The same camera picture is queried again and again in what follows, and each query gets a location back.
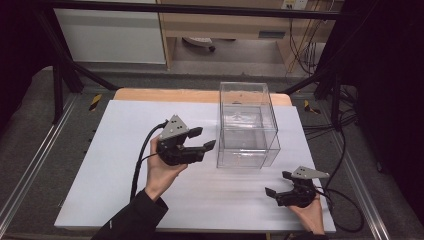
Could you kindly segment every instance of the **floor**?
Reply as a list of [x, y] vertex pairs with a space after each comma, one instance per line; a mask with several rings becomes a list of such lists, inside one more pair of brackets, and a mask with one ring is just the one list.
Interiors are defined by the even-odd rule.
[[[108, 81], [118, 85], [125, 84], [126, 87], [179, 88], [187, 86], [217, 89], [222, 80], [236, 79], [240, 81], [245, 79], [245, 81], [264, 80], [268, 83], [271, 91], [283, 90], [309, 75], [303, 72], [301, 68], [296, 68], [293, 73], [287, 73], [275, 42], [222, 39], [213, 39], [213, 42], [216, 51], [212, 53], [206, 48], [188, 45], [179, 39], [171, 69], [166, 69], [164, 66], [145, 65], [113, 65], [112, 67], [106, 65], [105, 67], [101, 64], [91, 64], [91, 69], [97, 71]], [[144, 80], [141, 82], [135, 80], [140, 77]], [[29, 156], [34, 156], [37, 153], [38, 147], [51, 127], [52, 94], [51, 86], [45, 79], [51, 80], [51, 74], [48, 71], [37, 74], [34, 78], [36, 85], [31, 86], [33, 89], [30, 89], [21, 109], [12, 117], [8, 128], [1, 133], [0, 186], [4, 191], [0, 193], [0, 205], [8, 203], [8, 198], [12, 194], [14, 186], [19, 182], [20, 176], [25, 173], [26, 167], [31, 164], [32, 159]], [[13, 237], [15, 237], [14, 239], [48, 239], [49, 236], [54, 236], [53, 239], [61, 239], [58, 235], [67, 236], [62, 239], [89, 238], [88, 236], [91, 233], [58, 231], [52, 227], [51, 223], [60, 210], [60, 207], [58, 207], [60, 199], [66, 197], [66, 186], [70, 186], [73, 181], [72, 177], [63, 178], [63, 176], [74, 176], [78, 171], [75, 166], [83, 161], [84, 149], [89, 147], [89, 139], [94, 135], [93, 130], [101, 119], [102, 111], [107, 105], [107, 99], [113, 97], [113, 94], [99, 90], [99, 86], [92, 81], [84, 79], [84, 82], [87, 87], [84, 93], [79, 96], [76, 110], [72, 112], [68, 125], [62, 130], [62, 137], [56, 140], [56, 147], [51, 149], [49, 153], [51, 157], [46, 158], [45, 166], [40, 169], [38, 177], [32, 179], [33, 185], [28, 190], [27, 197], [19, 203], [21, 206], [16, 211], [15, 218], [7, 222], [9, 228], [3, 239], [12, 239]], [[309, 101], [312, 109], [321, 110], [321, 112], [328, 110], [326, 109], [328, 108], [326, 101], [318, 102], [314, 100], [312, 95], [314, 89], [315, 85], [311, 84], [291, 96], [293, 104], [298, 107], [302, 124], [324, 124], [326, 121], [323, 114], [304, 110], [305, 100]], [[346, 91], [354, 92], [355, 90], [346, 88]], [[78, 110], [88, 109], [93, 96], [98, 92], [103, 93], [104, 100], [100, 102], [96, 111]], [[80, 126], [81, 129], [76, 131], [75, 126]], [[23, 136], [27, 136], [31, 141], [27, 141]], [[372, 198], [378, 203], [377, 212], [383, 219], [384, 227], [388, 229], [391, 235], [390, 239], [424, 239], [422, 225], [417, 223], [413, 212], [408, 208], [393, 179], [390, 176], [377, 173], [375, 162], [372, 161], [372, 153], [367, 148], [366, 141], [358, 127], [355, 125], [346, 127], [346, 138], [350, 156], [357, 159], [361, 175], [367, 182]], [[79, 145], [75, 147], [72, 144], [67, 144], [72, 141], [78, 142]], [[330, 161], [330, 159], [336, 159], [340, 154], [335, 147], [336, 142], [336, 138], [329, 134], [311, 138], [308, 141], [317, 168], [332, 171], [335, 162]], [[60, 159], [60, 161], [53, 161], [51, 158]], [[351, 187], [352, 183], [347, 176], [348, 174], [346, 174], [348, 170], [345, 167], [345, 165], [342, 166], [335, 178], [337, 180], [334, 182], [334, 187], [347, 192], [350, 197], [355, 199], [355, 191]], [[348, 204], [340, 202], [339, 206], [348, 206]], [[357, 216], [355, 216], [354, 209], [352, 210], [351, 207], [342, 207], [342, 209], [349, 211], [349, 213], [336, 212], [335, 220], [343, 226], [355, 227]], [[1, 212], [0, 221], [4, 220], [3, 216], [4, 212]], [[34, 219], [46, 220], [48, 224], [38, 223]], [[385, 236], [376, 237], [372, 229], [373, 226], [368, 226], [365, 223], [364, 229], [359, 233], [340, 231], [331, 235], [331, 238], [389, 239]], [[272, 238], [282, 239], [283, 236], [274, 234]]]

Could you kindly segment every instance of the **wooden table edge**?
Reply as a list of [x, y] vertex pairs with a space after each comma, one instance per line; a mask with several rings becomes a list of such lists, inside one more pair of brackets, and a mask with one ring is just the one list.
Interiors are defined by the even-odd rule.
[[[271, 101], [275, 106], [292, 106], [287, 94], [271, 93]], [[121, 88], [116, 91], [114, 100], [157, 101], [157, 102], [204, 102], [218, 103], [219, 91], [193, 89], [146, 89]]]

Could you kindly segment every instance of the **hand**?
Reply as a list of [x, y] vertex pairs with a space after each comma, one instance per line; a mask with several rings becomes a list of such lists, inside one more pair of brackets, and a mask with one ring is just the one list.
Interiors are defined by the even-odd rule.
[[306, 231], [312, 231], [315, 235], [325, 234], [319, 194], [317, 194], [312, 203], [305, 208], [297, 206], [288, 206], [288, 208], [299, 217], [300, 222]]
[[[150, 140], [150, 155], [156, 153], [159, 137]], [[146, 194], [154, 201], [171, 186], [180, 172], [187, 168], [187, 164], [169, 166], [159, 155], [149, 157], [147, 160]]]

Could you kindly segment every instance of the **black tripod stand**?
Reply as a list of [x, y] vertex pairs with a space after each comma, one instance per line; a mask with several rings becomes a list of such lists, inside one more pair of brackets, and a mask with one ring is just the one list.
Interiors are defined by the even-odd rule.
[[284, 93], [287, 95], [290, 95], [299, 89], [302, 89], [303, 87], [308, 86], [311, 83], [314, 82], [320, 82], [317, 89], [315, 90], [315, 98], [316, 99], [324, 99], [331, 90], [333, 90], [333, 98], [332, 98], [332, 105], [331, 105], [331, 123], [333, 124], [334, 128], [339, 131], [341, 128], [340, 122], [338, 120], [338, 111], [339, 111], [339, 104], [340, 104], [340, 84], [341, 79], [340, 75], [337, 73], [334, 73], [331, 70], [324, 69], [319, 73], [315, 73], [313, 76], [303, 80], [302, 82], [285, 89], [283, 91], [279, 91], [277, 93]]
[[49, 47], [46, 49], [50, 53], [53, 64], [53, 79], [54, 79], [54, 99], [55, 99], [55, 115], [53, 124], [57, 123], [63, 114], [63, 90], [62, 80], [66, 83], [69, 90], [73, 93], [79, 93], [84, 89], [84, 85], [78, 74], [82, 74], [108, 90], [118, 90], [117, 87], [96, 74], [90, 72], [86, 68], [74, 62], [71, 53], [66, 46], [63, 35], [57, 34], [53, 29], [50, 19], [55, 19], [53, 9], [41, 8], [35, 3], [31, 3], [28, 14], [33, 14], [38, 23], [38, 27], [48, 39], [45, 43]]

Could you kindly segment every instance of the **black cable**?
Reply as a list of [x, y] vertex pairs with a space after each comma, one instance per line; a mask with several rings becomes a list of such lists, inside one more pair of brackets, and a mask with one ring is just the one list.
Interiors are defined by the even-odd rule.
[[[343, 194], [343, 193], [341, 193], [337, 190], [327, 188], [325, 191], [333, 192], [333, 193], [336, 193], [336, 194], [342, 196], [344, 199], [346, 199], [348, 202], [350, 202], [356, 208], [356, 210], [358, 211], [358, 213], [360, 215], [360, 223], [359, 223], [359, 226], [357, 228], [349, 229], [349, 228], [341, 226], [336, 221], [334, 221], [334, 225], [336, 225], [336, 227], [340, 228], [341, 230], [343, 230], [345, 232], [356, 233], [356, 232], [361, 231], [362, 228], [364, 228], [364, 225], [365, 225], [365, 217], [364, 217], [364, 213], [362, 212], [361, 208], [351, 198], [349, 198], [348, 196], [346, 196], [345, 194]], [[331, 203], [330, 206], [331, 207], [329, 207], [329, 210], [330, 210], [330, 213], [333, 215], [334, 204]]]
[[[346, 110], [346, 111], [344, 111], [343, 113], [340, 114], [340, 117], [339, 117], [340, 126], [347, 126], [348, 124], [350, 124], [350, 123], [352, 123], [353, 121], [356, 120], [356, 118], [357, 118], [356, 113], [353, 114], [353, 115], [350, 115], [350, 116], [347, 116], [347, 117], [343, 118], [343, 116], [346, 113], [350, 112], [350, 111], [354, 111], [354, 110], [353, 109], [349, 109], [349, 110]], [[303, 126], [303, 129], [305, 131], [314, 131], [314, 132], [311, 132], [311, 133], [305, 133], [305, 135], [315, 134], [315, 133], [318, 133], [318, 132], [321, 132], [321, 131], [325, 131], [324, 133], [318, 135], [318, 136], [321, 136], [321, 135], [323, 135], [325, 133], [328, 133], [328, 132], [334, 130], [335, 128], [334, 128], [334, 126], [332, 124], [326, 124], [326, 125], [316, 125], [316, 126]], [[355, 207], [355, 209], [358, 211], [358, 213], [360, 215], [360, 224], [359, 224], [359, 226], [357, 228], [349, 229], [347, 227], [344, 227], [344, 226], [338, 224], [336, 221], [334, 221], [334, 225], [336, 227], [338, 227], [339, 229], [341, 229], [343, 231], [346, 231], [346, 232], [355, 233], [355, 232], [361, 231], [363, 229], [363, 227], [364, 227], [364, 224], [365, 224], [365, 217], [364, 217], [364, 214], [363, 214], [361, 208], [352, 199], [350, 199], [345, 194], [343, 194], [343, 193], [341, 193], [341, 192], [339, 192], [337, 190], [330, 189], [328, 187], [330, 185], [331, 181], [333, 180], [333, 177], [335, 176], [335, 174], [340, 169], [340, 166], [341, 166], [341, 164], [343, 162], [344, 155], [345, 155], [345, 152], [346, 152], [346, 137], [344, 135], [343, 128], [340, 129], [340, 134], [341, 134], [342, 139], [343, 139], [343, 148], [342, 148], [342, 154], [341, 154], [341, 156], [340, 156], [340, 158], [338, 160], [337, 166], [333, 170], [333, 173], [330, 175], [330, 178], [328, 179], [325, 187], [322, 187], [323, 192], [320, 192], [320, 191], [318, 191], [316, 189], [314, 189], [314, 191], [316, 191], [316, 193], [324, 196], [328, 200], [329, 210], [330, 210], [330, 213], [331, 214], [333, 214], [334, 202], [331, 199], [331, 194], [330, 193], [336, 193], [336, 194], [340, 195], [341, 197], [343, 197], [344, 199], [346, 199], [348, 202], [350, 202]]]
[[368, 18], [371, 16], [371, 13], [374, 11], [374, 9], [376, 8], [376, 6], [378, 5], [378, 3], [380, 2], [380, 0], [374, 0], [374, 1], [370, 1], [371, 3], [368, 4], [362, 4], [361, 7], [359, 7], [355, 13], [359, 14], [359, 12], [361, 11], [367, 11], [364, 15], [364, 18], [361, 19], [361, 22], [357, 24], [357, 26], [355, 27], [355, 29], [353, 31], [351, 31], [352, 33], [345, 37], [343, 43], [341, 44], [341, 46], [338, 47], [338, 49], [335, 51], [335, 53], [332, 54], [332, 56], [330, 56], [328, 58], [327, 61], [325, 61], [325, 63], [320, 64], [320, 66], [318, 66], [318, 72], [314, 73], [313, 76], [309, 77], [308, 79], [305, 79], [304, 81], [295, 84], [294, 86], [282, 90], [282, 91], [277, 91], [276, 93], [285, 93], [285, 94], [292, 94], [296, 91], [298, 91], [300, 88], [303, 88], [313, 82], [317, 82], [320, 80], [320, 78], [322, 77], [328, 77], [330, 74], [330, 77], [332, 75], [334, 75], [334, 73], [339, 72], [340, 69], [343, 64], [342, 64], [342, 60], [343, 59], [343, 55], [346, 55], [346, 52], [349, 50], [347, 49], [347, 46], [349, 44], [352, 44], [352, 42], [358, 42], [360, 41], [360, 39], [358, 38], [358, 33], [362, 30], [362, 27], [364, 26], [365, 22], [368, 20]]
[[146, 149], [147, 143], [149, 142], [149, 140], [152, 137], [153, 133], [156, 130], [158, 130], [159, 128], [165, 128], [165, 126], [166, 126], [167, 123], [168, 123], [168, 120], [166, 120], [164, 123], [161, 123], [161, 124], [157, 125], [156, 127], [154, 127], [149, 132], [149, 134], [147, 135], [146, 139], [144, 140], [143, 146], [141, 147], [140, 155], [138, 156], [137, 164], [135, 165], [134, 176], [133, 176], [133, 181], [132, 181], [132, 186], [131, 186], [130, 201], [133, 200], [133, 198], [135, 197], [135, 193], [137, 191], [137, 181], [138, 181], [138, 176], [140, 174], [141, 163], [146, 158], [150, 157], [150, 156], [147, 156], [147, 157], [143, 158], [144, 150]]
[[353, 97], [352, 94], [350, 94], [349, 91], [346, 89], [346, 87], [344, 87], [343, 90], [340, 90], [340, 100], [349, 107], [353, 108], [353, 105], [355, 105], [357, 102], [357, 97]]
[[310, 62], [312, 62], [312, 70], [315, 72], [315, 69], [317, 67], [317, 64], [315, 63], [315, 59], [316, 59], [316, 52], [317, 52], [317, 43], [314, 42], [312, 43], [312, 50], [311, 50], [311, 60]]
[[[317, 8], [318, 4], [319, 4], [319, 0], [317, 1], [316, 5], [315, 5], [315, 9]], [[290, 45], [290, 49], [291, 49], [292, 53], [295, 56], [295, 59], [293, 61], [297, 61], [299, 63], [299, 65], [301, 66], [302, 70], [305, 73], [309, 74], [309, 76], [311, 76], [313, 74], [310, 71], [311, 68], [314, 70], [314, 68], [316, 66], [315, 65], [316, 43], [312, 43], [312, 39], [314, 38], [315, 33], [317, 32], [321, 22], [322, 21], [319, 21], [314, 27], [311, 28], [311, 29], [313, 29], [313, 31], [312, 31], [311, 36], [309, 37], [308, 44], [303, 49], [300, 49], [300, 46], [299, 46], [299, 49], [298, 49], [297, 46], [296, 46], [296, 42], [294, 41], [294, 38], [293, 38], [293, 19], [292, 18], [289, 19], [289, 24], [290, 24], [289, 25], [289, 33], [290, 33], [289, 34], [289, 36], [290, 36], [289, 45]], [[302, 61], [302, 59], [301, 59], [302, 55], [305, 55], [304, 58], [306, 60]]]

